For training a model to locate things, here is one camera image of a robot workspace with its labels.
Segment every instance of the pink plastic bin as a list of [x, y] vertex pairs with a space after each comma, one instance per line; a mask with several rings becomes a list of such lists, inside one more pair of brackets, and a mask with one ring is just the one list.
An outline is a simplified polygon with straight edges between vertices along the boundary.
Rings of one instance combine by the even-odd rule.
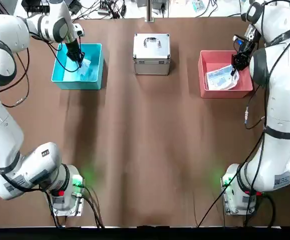
[[207, 99], [239, 99], [253, 90], [249, 69], [246, 67], [239, 71], [239, 80], [235, 87], [230, 90], [208, 90], [205, 84], [207, 72], [220, 69], [231, 64], [231, 55], [236, 51], [201, 51], [198, 61], [200, 96]]

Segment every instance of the teal plastic bin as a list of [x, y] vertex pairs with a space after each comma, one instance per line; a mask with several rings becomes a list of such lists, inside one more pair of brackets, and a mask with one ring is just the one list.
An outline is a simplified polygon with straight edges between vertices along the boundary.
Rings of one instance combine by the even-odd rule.
[[[77, 63], [67, 57], [67, 47], [58, 45], [57, 58], [68, 70], [75, 70]], [[79, 70], [76, 72], [66, 71], [55, 59], [55, 65], [51, 81], [64, 90], [99, 90], [101, 88], [104, 56], [100, 43], [82, 43], [81, 51], [85, 53], [85, 59], [91, 61], [85, 75]]]

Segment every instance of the brown tabletop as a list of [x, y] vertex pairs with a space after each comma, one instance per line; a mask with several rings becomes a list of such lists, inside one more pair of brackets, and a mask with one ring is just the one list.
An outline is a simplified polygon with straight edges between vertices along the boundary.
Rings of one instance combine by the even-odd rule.
[[[54, 57], [43, 42], [31, 40], [30, 95], [10, 109], [25, 134], [23, 154], [55, 142], [63, 162], [74, 164], [98, 193], [107, 226], [194, 226], [220, 192], [220, 177], [231, 163], [241, 163], [261, 128], [245, 130], [247, 98], [202, 99], [197, 62], [201, 50], [232, 50], [232, 36], [247, 24], [239, 18], [170, 18], [83, 20], [84, 43], [103, 45], [105, 65], [100, 91], [60, 90], [51, 79]], [[134, 33], [169, 33], [172, 66], [169, 76], [135, 76]], [[21, 56], [26, 61], [26, 53]], [[12, 104], [26, 93], [26, 81], [0, 94]], [[262, 92], [250, 108], [250, 121], [263, 112]], [[290, 186], [272, 196], [276, 225], [290, 225]], [[267, 225], [271, 210], [264, 204], [251, 221]], [[91, 226], [83, 216], [70, 226]], [[242, 217], [226, 217], [241, 225]], [[220, 226], [222, 206], [210, 211], [204, 226]], [[40, 192], [0, 199], [0, 228], [52, 226]]]

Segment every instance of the case handle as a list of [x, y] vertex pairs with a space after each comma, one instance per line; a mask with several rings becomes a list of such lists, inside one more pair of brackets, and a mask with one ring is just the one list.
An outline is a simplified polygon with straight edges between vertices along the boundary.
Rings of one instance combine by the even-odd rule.
[[157, 42], [157, 47], [161, 48], [160, 40], [158, 38], [155, 38], [155, 37], [149, 37], [149, 38], [146, 38], [144, 40], [144, 47], [145, 48], [147, 47], [147, 42], [148, 41], [152, 41], [152, 42], [155, 41], [155, 42]]

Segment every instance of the white robotic arm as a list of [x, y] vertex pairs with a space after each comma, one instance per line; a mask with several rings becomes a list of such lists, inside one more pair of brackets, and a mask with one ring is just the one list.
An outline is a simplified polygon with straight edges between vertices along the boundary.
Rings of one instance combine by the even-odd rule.
[[[30, 35], [47, 42], [64, 41], [68, 57], [82, 62], [84, 55], [77, 42], [77, 37], [84, 34], [82, 28], [72, 23], [62, 0], [50, 0], [50, 9], [49, 16], [35, 15], [27, 19], [0, 15], [0, 87], [16, 76], [13, 53], [28, 47]], [[82, 201], [74, 194], [82, 192], [77, 184], [83, 183], [78, 170], [72, 165], [61, 164], [60, 151], [52, 142], [22, 155], [19, 150], [23, 140], [22, 130], [0, 102], [0, 197], [13, 199], [39, 185], [52, 194], [53, 208], [58, 216], [77, 215]]]
[[262, 3], [261, 0], [246, 2], [242, 19], [250, 21], [266, 41], [265, 48], [253, 53], [249, 65], [251, 77], [257, 84], [264, 86], [269, 77], [264, 142], [251, 161], [241, 168], [232, 164], [222, 177], [224, 186], [238, 171], [224, 194], [228, 215], [245, 215], [248, 201], [249, 214], [254, 211], [256, 198], [250, 197], [250, 192], [258, 168], [253, 185], [255, 191], [270, 192], [290, 184], [290, 46], [274, 66], [290, 44], [290, 8], [286, 5], [265, 5], [263, 8]]

